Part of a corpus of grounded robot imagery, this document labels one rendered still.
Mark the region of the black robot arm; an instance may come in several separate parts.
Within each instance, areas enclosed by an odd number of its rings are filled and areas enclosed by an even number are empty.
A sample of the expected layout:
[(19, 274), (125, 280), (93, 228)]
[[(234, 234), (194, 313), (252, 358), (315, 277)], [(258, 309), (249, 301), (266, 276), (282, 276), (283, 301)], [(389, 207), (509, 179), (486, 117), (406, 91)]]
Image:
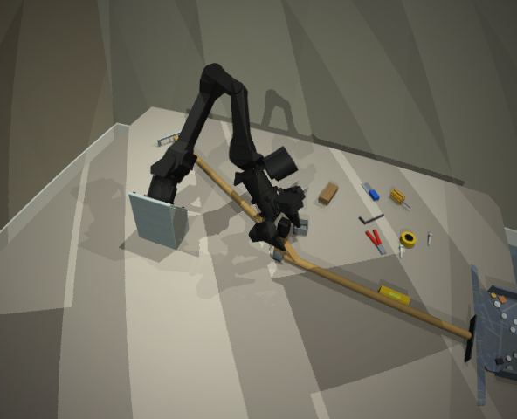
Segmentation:
[[(234, 186), (241, 182), (252, 197), (260, 196), (271, 186), (265, 171), (273, 180), (280, 181), (298, 171), (298, 167), (283, 146), (274, 153), (263, 156), (254, 146), (247, 102), (247, 89), (244, 84), (225, 72), (221, 65), (213, 63), (203, 69), (199, 94), (177, 141), (171, 144), (161, 160), (151, 166), (153, 174), (146, 197), (173, 204), (177, 184), (193, 171), (197, 156), (194, 147), (215, 101), (224, 93), (231, 96), (233, 136), (229, 146), (229, 160), (243, 172), (235, 172)], [(295, 215), (304, 207), (306, 197), (301, 186), (292, 191), (282, 188), (272, 200), (272, 210)], [(173, 204), (174, 205), (174, 204)]]

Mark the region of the red-handled pliers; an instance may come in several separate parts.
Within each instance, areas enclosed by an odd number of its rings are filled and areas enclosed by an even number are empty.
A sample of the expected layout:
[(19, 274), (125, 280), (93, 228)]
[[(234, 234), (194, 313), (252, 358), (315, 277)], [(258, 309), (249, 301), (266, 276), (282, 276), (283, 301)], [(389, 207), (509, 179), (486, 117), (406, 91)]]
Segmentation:
[(383, 248), (382, 246), (382, 242), (381, 242), (381, 239), (379, 238), (379, 236), (377, 235), (377, 231), (376, 230), (373, 230), (374, 234), (375, 234), (375, 237), (376, 239), (374, 239), (369, 231), (366, 231), (365, 233), (369, 236), (369, 239), (375, 244), (375, 246), (377, 247), (377, 249), (381, 252), (380, 254), (385, 254), (387, 253), (386, 250)]

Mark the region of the long wooden-handled rake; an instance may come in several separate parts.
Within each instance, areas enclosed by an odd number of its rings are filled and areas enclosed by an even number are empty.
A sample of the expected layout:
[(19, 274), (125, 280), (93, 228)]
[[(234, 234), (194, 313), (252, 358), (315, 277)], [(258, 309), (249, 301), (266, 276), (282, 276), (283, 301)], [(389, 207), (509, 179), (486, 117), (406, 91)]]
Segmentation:
[[(179, 134), (182, 131), (163, 136), (162, 138), (157, 139), (158, 145), (161, 146), (161, 141), (168, 139), (170, 142), (170, 137), (173, 136), (173, 141), (177, 141), (179, 138)], [(178, 135), (178, 136), (177, 136)], [(260, 217), (260, 213), (257, 213), (242, 197), (240, 197), (219, 175), (217, 175), (212, 168), (210, 168), (195, 152), (194, 155), (197, 156), (196, 163), (207, 172), (211, 178), (256, 222), (261, 223), (266, 220), (265, 217)]]

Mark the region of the yellow ribbed screwdriver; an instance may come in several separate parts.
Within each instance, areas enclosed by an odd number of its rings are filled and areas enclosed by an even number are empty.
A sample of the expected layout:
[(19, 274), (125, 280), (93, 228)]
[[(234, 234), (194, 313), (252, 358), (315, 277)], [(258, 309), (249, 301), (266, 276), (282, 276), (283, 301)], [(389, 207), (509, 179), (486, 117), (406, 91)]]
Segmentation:
[(398, 203), (402, 203), (404, 202), (409, 208), (411, 208), (411, 206), (406, 203), (404, 200), (405, 200), (405, 196), (402, 195), (401, 192), (399, 192), (397, 189), (393, 189), (391, 192), (391, 197)]

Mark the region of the yellow ring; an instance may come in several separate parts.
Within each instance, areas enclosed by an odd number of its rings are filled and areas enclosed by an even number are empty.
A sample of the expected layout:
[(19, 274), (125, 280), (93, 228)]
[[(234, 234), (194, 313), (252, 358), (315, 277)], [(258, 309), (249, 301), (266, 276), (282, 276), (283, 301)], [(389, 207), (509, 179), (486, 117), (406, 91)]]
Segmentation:
[(415, 235), (412, 233), (405, 231), (402, 233), (400, 238), (400, 244), (404, 245), (405, 247), (413, 247), (414, 243), (416, 242)]

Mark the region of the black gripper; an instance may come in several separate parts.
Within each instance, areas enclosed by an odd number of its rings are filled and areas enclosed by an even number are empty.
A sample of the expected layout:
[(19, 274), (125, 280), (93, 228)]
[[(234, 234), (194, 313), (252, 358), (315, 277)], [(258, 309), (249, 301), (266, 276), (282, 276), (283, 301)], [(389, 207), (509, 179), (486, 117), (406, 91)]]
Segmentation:
[[(277, 191), (279, 190), (278, 186), (271, 186), (265, 193), (260, 196), (252, 197), (252, 204), (257, 204), (260, 212), (260, 217), (265, 217), (266, 220), (261, 223), (255, 223), (252, 229), (249, 232), (249, 237), (253, 242), (261, 242), (264, 241), (275, 248), (286, 251), (286, 247), (283, 245), (282, 241), (279, 238), (279, 230), (277, 230), (276, 225), (274, 224), (275, 220), (278, 218), (279, 210), (272, 210), (272, 200), (275, 199), (278, 195)], [(278, 213), (276, 215), (275, 213)], [(289, 220), (297, 227), (300, 228), (300, 217), (299, 212), (295, 215), (289, 215), (284, 213)], [(275, 216), (276, 215), (276, 216)]]

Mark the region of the long wooden scraper with black blade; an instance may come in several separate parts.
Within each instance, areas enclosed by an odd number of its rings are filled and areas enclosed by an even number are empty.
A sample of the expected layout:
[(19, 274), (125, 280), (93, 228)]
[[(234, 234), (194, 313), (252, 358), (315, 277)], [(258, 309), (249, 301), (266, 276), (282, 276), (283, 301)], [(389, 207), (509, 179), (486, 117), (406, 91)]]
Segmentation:
[(475, 314), (473, 318), (470, 319), (470, 329), (469, 331), (466, 331), (461, 327), (454, 326), (453, 324), (438, 319), (437, 317), (433, 317), (430, 314), (423, 313), (422, 311), (419, 311), (414, 307), (410, 307), (408, 305), (403, 304), (402, 302), (398, 302), (397, 300), (391, 299), (388, 296), (384, 296), (380, 292), (375, 292), (344, 277), (340, 277), (331, 271), (322, 269), (315, 264), (311, 264), (306, 260), (299, 258), (299, 254), (296, 253), (294, 248), (288, 242), (291, 223), (291, 220), (286, 219), (284, 217), (281, 217), (281, 219), (279, 220), (277, 230), (279, 230), (279, 238), (282, 241), (283, 245), (286, 247), (287, 253), (274, 247), (272, 259), (281, 262), (284, 258), (286, 261), (289, 261), (314, 274), (316, 273), (319, 276), (326, 278), (332, 282), (335, 282), (339, 285), (342, 285), (345, 288), (349, 288), (354, 292), (359, 292), (360, 294), (369, 297), (375, 301), (378, 301), (389, 307), (393, 307), (402, 313), (407, 313), (408, 315), (414, 318), (427, 322), (428, 324), (431, 324), (433, 326), (439, 327), (440, 329), (444, 329), (449, 333), (456, 334), (457, 336), (467, 340), (467, 348), (465, 350), (465, 362), (468, 362), (472, 358), (472, 348), (476, 329), (477, 314)]

